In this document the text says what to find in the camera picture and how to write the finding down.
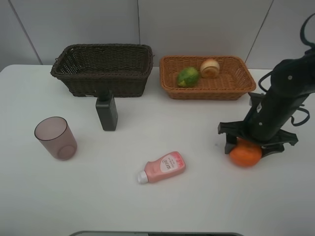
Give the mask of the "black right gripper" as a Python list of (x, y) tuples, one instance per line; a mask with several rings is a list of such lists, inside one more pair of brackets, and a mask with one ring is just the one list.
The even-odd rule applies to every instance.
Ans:
[(238, 138), (261, 146), (261, 158), (284, 152), (283, 144), (289, 143), (290, 145), (294, 146), (298, 142), (296, 134), (284, 131), (282, 129), (280, 129), (271, 139), (267, 141), (263, 141), (261, 138), (253, 138), (245, 130), (243, 121), (220, 122), (218, 126), (218, 133), (226, 134), (226, 143), (224, 147), (225, 154), (230, 154), (230, 152), (236, 147)]

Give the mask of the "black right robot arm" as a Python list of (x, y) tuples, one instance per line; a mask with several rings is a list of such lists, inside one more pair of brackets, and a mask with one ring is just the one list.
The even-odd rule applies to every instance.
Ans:
[(293, 114), (304, 109), (303, 102), (315, 91), (315, 51), (310, 49), (299, 59), (285, 59), (271, 72), (271, 86), (265, 94), (249, 93), (251, 108), (243, 121), (221, 122), (218, 133), (226, 134), (225, 154), (236, 147), (237, 140), (243, 139), (258, 145), (262, 157), (281, 153), (284, 144), (295, 145), (296, 134), (282, 130), (282, 126), (291, 120), (293, 126), (305, 124), (310, 116), (295, 123)]

